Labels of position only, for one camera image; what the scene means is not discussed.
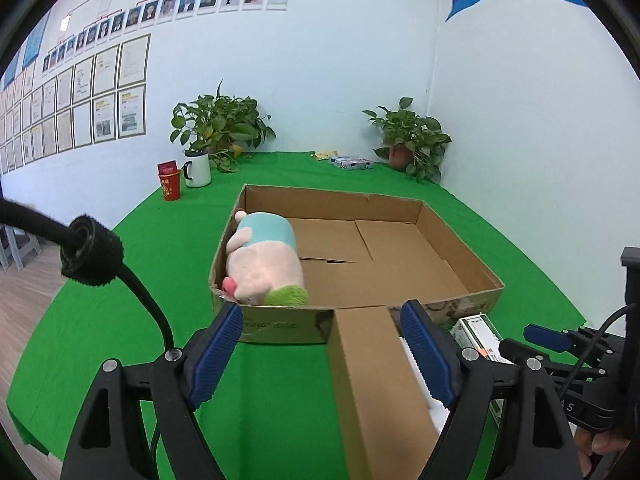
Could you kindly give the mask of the person's right hand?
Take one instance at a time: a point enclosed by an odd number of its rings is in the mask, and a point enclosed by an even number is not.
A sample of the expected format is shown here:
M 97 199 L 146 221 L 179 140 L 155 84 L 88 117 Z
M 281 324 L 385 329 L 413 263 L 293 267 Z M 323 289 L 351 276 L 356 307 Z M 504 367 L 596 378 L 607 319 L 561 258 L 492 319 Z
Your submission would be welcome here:
M 576 429 L 574 441 L 577 448 L 580 470 L 584 477 L 591 471 L 592 465 L 590 457 L 593 456 L 593 454 L 603 456 L 610 453 L 624 452 L 629 444 L 629 440 L 625 439 L 618 432 L 608 431 L 604 434 L 590 434 L 589 431 L 582 428 Z

